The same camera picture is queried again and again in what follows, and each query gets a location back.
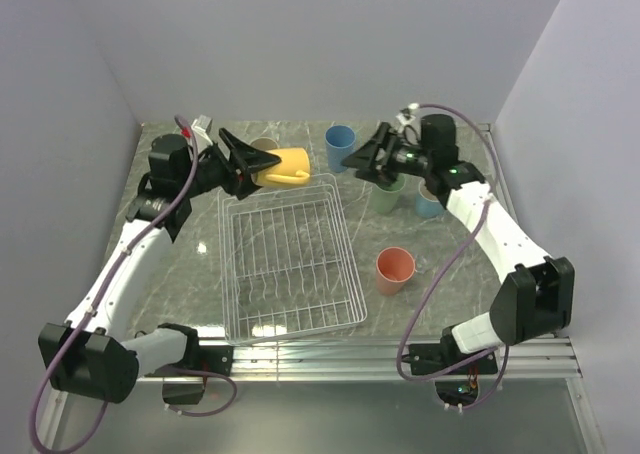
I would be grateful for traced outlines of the yellow ceramic mug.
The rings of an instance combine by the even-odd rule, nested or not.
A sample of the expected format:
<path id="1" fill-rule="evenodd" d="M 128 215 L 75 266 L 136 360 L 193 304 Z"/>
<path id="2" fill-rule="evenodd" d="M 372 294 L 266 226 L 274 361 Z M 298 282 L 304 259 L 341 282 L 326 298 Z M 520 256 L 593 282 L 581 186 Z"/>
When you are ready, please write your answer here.
<path id="1" fill-rule="evenodd" d="M 280 163 L 252 175 L 255 185 L 265 188 L 294 188 L 311 180 L 311 164 L 304 148 L 283 148 L 268 151 L 280 158 Z"/>

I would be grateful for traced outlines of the light blue ceramic mug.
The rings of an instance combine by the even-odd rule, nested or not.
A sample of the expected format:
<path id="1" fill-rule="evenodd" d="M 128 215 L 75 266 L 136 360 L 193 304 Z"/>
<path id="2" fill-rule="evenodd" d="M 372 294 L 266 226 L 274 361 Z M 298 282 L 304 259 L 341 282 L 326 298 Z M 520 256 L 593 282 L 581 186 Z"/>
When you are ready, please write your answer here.
<path id="1" fill-rule="evenodd" d="M 444 212 L 440 201 L 429 192 L 424 180 L 421 180 L 418 184 L 415 197 L 415 212 L 423 219 L 432 219 Z"/>

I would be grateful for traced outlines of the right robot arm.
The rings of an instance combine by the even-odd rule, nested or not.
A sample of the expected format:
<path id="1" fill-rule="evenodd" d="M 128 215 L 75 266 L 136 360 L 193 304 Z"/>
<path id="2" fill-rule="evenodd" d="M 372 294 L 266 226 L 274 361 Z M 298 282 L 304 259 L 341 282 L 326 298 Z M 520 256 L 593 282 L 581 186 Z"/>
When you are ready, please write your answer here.
<path id="1" fill-rule="evenodd" d="M 494 267 L 501 286 L 488 312 L 443 334 L 440 360 L 458 374 L 474 363 L 477 352 L 566 328 L 572 317 L 575 269 L 567 258 L 554 258 L 531 240 L 479 169 L 461 159 L 455 116 L 450 110 L 423 116 L 419 140 L 412 143 L 405 133 L 414 117 L 405 109 L 398 116 L 399 127 L 381 123 L 341 163 L 357 178 L 380 187 L 390 186 L 401 174 L 422 179 Z"/>

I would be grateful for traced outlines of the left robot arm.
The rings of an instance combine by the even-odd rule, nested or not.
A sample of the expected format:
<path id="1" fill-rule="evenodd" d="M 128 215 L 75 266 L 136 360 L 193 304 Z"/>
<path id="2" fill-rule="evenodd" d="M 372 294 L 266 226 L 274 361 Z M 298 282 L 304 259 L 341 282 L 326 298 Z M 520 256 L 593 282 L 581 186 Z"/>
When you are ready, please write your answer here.
<path id="1" fill-rule="evenodd" d="M 149 170 L 103 271 L 66 321 L 46 324 L 38 337 L 46 385 L 117 404 L 141 376 L 166 366 L 180 376 L 198 370 L 202 353 L 194 328 L 164 323 L 129 341 L 122 336 L 150 274 L 190 216 L 192 198 L 221 188 L 244 199 L 259 188 L 253 176 L 282 161 L 226 129 L 219 137 L 227 153 L 215 142 L 199 151 L 201 137 L 188 128 L 153 140 Z"/>

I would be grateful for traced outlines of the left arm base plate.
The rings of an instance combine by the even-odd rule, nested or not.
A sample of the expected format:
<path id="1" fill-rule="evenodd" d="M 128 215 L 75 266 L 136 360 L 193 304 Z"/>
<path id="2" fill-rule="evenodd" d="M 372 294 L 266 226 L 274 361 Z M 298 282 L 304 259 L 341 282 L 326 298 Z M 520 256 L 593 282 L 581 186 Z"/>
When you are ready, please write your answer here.
<path id="1" fill-rule="evenodd" d="M 231 375 L 234 347 L 230 345 L 204 345 L 200 347 L 197 360 L 189 366 L 163 366 L 151 373 L 152 377 L 168 377 L 212 372 L 226 377 Z"/>

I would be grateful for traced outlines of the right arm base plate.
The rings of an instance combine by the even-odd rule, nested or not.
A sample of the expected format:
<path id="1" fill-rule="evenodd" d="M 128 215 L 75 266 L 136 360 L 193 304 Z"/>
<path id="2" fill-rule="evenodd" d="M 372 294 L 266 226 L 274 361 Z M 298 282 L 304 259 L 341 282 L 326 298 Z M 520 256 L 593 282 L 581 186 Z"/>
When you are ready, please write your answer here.
<path id="1" fill-rule="evenodd" d="M 402 355 L 402 362 L 410 366 L 413 376 L 426 376 L 467 361 L 471 357 L 471 354 L 462 354 L 456 347 L 445 348 L 434 343 L 412 343 L 408 351 Z M 495 355 L 488 353 L 472 363 L 449 372 L 449 375 L 490 375 L 497 374 L 498 371 Z"/>

